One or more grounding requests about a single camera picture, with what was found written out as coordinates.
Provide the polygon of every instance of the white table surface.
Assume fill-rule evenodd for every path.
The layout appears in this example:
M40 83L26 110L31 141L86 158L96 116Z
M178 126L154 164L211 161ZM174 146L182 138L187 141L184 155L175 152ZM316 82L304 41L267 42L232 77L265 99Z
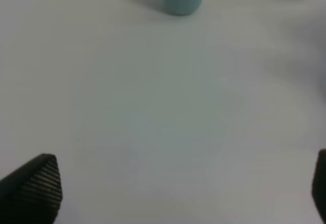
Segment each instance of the white table surface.
M0 177L58 157L58 224L321 223L326 0L0 0Z

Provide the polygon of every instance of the white surface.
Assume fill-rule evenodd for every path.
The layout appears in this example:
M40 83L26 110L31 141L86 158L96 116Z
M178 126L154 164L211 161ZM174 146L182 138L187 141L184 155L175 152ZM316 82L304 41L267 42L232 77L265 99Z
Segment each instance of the white surface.
M321 223L326 0L0 0L0 177L59 159L57 223Z

